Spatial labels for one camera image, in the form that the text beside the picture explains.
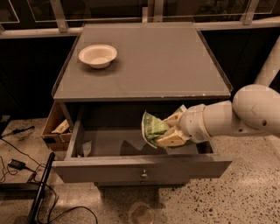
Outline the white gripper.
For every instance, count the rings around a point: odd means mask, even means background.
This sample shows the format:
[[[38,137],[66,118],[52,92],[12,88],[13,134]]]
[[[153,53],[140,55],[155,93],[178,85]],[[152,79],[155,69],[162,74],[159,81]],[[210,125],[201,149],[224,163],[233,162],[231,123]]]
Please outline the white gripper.
[[[165,123],[169,126],[179,126],[181,130],[165,132],[163,136],[156,139],[157,146],[176,147],[185,144],[188,139],[196,144],[208,141],[211,137],[204,123],[205,107],[204,104],[200,104],[188,108],[184,113],[177,112],[165,118]]]

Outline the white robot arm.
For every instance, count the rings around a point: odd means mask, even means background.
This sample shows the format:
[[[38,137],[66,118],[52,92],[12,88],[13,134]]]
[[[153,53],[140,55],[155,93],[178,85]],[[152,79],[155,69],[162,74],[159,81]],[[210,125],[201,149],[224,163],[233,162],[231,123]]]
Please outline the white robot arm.
[[[270,87],[279,70],[280,38],[253,84],[239,89],[232,101],[200,104],[169,116],[165,121],[171,128],[156,139],[157,146],[197,144],[215,136],[279,136],[280,94]]]

